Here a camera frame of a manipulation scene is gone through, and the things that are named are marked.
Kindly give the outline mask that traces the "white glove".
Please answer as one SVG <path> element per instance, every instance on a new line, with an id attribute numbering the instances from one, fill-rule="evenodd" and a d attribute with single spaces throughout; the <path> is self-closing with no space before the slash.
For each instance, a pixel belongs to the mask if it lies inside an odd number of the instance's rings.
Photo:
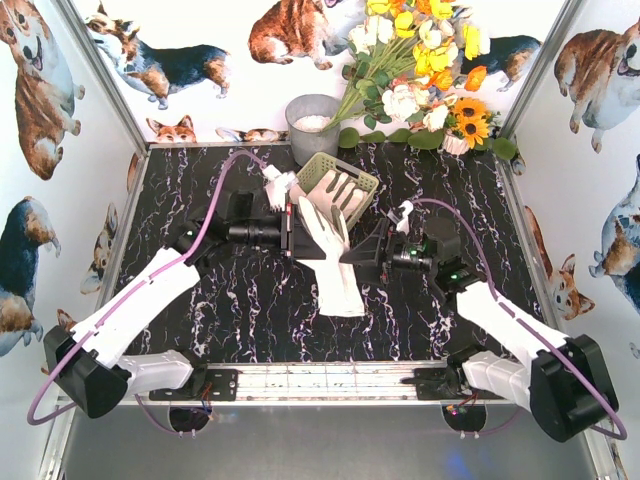
<path id="1" fill-rule="evenodd" d="M 343 318 L 363 316 L 365 308 L 354 268 L 341 262 L 342 255 L 350 250 L 343 213 L 332 206 L 327 218 L 305 197 L 299 199 L 298 208 L 306 230 L 326 255 L 324 260 L 299 260 L 314 271 L 319 314 Z"/>
<path id="2" fill-rule="evenodd" d="M 289 190 L 289 198 L 297 204 L 300 198 L 309 200 L 324 215 L 329 216 L 336 207 L 345 218 L 351 216 L 366 199 L 367 192 L 356 185 L 347 174 L 329 170 L 309 193 L 296 184 Z"/>

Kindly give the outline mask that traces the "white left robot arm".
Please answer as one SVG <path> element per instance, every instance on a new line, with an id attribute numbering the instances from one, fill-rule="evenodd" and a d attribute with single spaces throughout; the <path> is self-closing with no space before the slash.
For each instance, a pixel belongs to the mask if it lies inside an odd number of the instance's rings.
<path id="1" fill-rule="evenodd" d="M 71 329 L 45 336 L 49 377 L 88 417 L 100 418 L 130 395 L 163 391 L 193 399 L 206 388 L 207 368 L 189 352 L 128 356 L 129 344 L 166 307 L 213 268 L 226 245 L 269 248 L 296 260 L 323 260 L 314 230 L 321 215 L 305 198 L 263 218 L 224 220 L 199 210 L 145 269 L 107 304 Z"/>

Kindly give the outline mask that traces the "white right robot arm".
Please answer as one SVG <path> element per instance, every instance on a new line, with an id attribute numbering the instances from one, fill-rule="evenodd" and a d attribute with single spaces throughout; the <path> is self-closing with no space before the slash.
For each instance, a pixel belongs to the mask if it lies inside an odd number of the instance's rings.
<path id="1" fill-rule="evenodd" d="M 480 347 L 465 347 L 447 359 L 457 388 L 481 390 L 532 414 L 552 439 L 565 442 L 609 419 L 609 436 L 623 439 L 619 402 L 599 345 L 590 337 L 570 337 L 528 315 L 492 285 L 488 274 L 461 257 L 452 221 L 426 220 L 418 244 L 388 219 L 341 257 L 362 283 L 388 283 L 396 271 L 426 276 L 443 305 L 478 326 L 510 353 L 500 357 Z"/>

